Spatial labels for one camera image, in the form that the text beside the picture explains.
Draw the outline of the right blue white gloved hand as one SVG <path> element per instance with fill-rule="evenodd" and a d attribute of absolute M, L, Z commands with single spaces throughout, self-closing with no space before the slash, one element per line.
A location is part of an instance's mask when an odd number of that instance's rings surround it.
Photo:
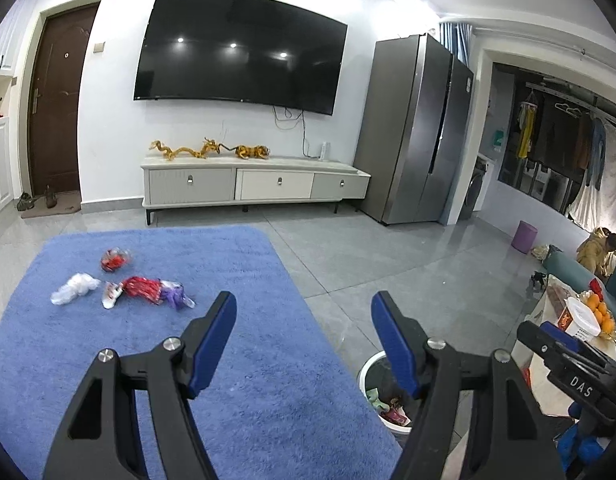
<path fill-rule="evenodd" d="M 576 479 L 587 466 L 600 460 L 611 440 L 584 434 L 575 424 L 556 440 L 556 448 L 567 479 Z"/>

